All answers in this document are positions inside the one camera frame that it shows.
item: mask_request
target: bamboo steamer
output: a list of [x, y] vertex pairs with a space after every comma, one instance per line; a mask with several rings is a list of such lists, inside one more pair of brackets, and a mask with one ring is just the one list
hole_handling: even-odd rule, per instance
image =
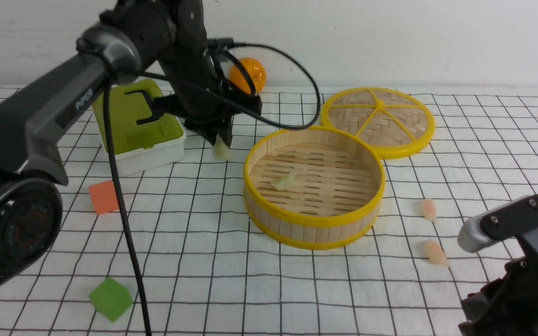
[[[295, 172], [277, 191], [271, 182]], [[374, 223], [385, 189], [378, 156], [335, 128], [281, 130], [258, 142], [244, 165], [245, 202], [253, 223], [271, 238], [303, 249], [351, 243]]]
[[321, 124], [358, 137], [381, 159], [416, 154], [435, 132], [435, 119], [427, 106], [408, 94], [380, 87], [333, 95], [323, 105]]

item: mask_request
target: bamboo steamer lid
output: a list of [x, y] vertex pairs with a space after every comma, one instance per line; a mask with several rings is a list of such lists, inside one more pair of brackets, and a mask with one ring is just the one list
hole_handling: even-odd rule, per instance
[[416, 154], [435, 132], [435, 120], [427, 106], [408, 94], [377, 87], [333, 95], [323, 105], [321, 122], [356, 136], [381, 159]]

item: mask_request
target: orange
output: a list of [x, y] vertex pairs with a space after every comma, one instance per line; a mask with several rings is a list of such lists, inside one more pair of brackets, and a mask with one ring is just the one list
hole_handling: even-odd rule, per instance
[[[250, 79], [252, 79], [256, 92], [260, 92], [263, 87], [265, 87], [265, 82], [267, 81], [267, 73], [265, 72], [265, 68], [263, 68], [263, 64], [251, 57], [240, 59], [240, 62], [246, 69], [246, 72], [248, 72]], [[250, 88], [248, 88], [248, 84], [246, 83], [244, 76], [236, 66], [232, 66], [230, 69], [230, 81], [232, 81], [232, 83], [239, 87], [242, 91], [250, 94]]]

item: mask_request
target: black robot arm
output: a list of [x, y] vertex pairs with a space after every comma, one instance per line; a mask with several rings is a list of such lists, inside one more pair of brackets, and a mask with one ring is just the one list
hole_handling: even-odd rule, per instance
[[538, 195], [525, 196], [465, 222], [458, 243], [477, 252], [516, 238], [524, 257], [508, 262], [506, 276], [462, 300], [465, 336], [538, 336]]
[[260, 115], [260, 98], [220, 70], [224, 41], [233, 44], [207, 40], [201, 0], [120, 0], [77, 40], [76, 56], [0, 103], [0, 285], [53, 244], [62, 218], [54, 183], [68, 183], [57, 142], [112, 83], [159, 60], [175, 94], [153, 100], [152, 112], [183, 117], [211, 143], [219, 134], [230, 145], [234, 106]]

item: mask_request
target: white plastic container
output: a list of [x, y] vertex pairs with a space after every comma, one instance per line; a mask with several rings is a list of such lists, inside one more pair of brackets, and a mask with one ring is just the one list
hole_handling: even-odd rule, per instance
[[116, 155], [118, 174], [126, 177], [181, 160], [184, 157], [184, 140], [186, 140], [184, 127], [182, 131], [182, 136], [175, 140], [158, 143], [149, 149], [139, 148]]

